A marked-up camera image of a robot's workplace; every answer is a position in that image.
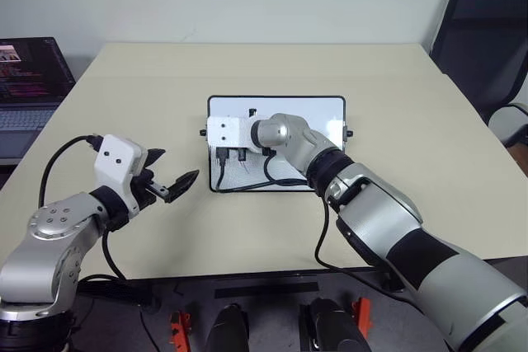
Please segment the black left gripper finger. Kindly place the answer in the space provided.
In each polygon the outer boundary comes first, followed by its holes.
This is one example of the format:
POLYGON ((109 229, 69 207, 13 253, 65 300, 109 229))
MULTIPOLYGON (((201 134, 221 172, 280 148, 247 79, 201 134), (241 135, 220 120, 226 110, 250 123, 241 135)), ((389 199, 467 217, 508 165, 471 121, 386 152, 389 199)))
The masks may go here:
POLYGON ((152 166, 164 153, 165 149, 162 148, 150 148, 147 150, 147 157, 144 162, 143 169, 146 170, 152 166))
POLYGON ((164 195, 164 202, 170 204, 180 196, 184 195, 194 184, 199 174, 199 170, 193 170, 178 177, 175 182, 166 189, 167 193, 164 195))

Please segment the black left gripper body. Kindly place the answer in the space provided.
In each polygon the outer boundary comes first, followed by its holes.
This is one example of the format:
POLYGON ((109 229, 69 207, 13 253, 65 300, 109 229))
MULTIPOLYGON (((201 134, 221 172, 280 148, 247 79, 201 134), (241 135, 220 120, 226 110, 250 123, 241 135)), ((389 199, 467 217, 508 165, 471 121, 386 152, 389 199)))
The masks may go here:
POLYGON ((158 184, 153 178, 153 171, 149 169, 143 169, 138 176, 132 177, 131 191, 140 209, 154 204, 157 198, 164 203, 169 202, 168 188, 158 184))

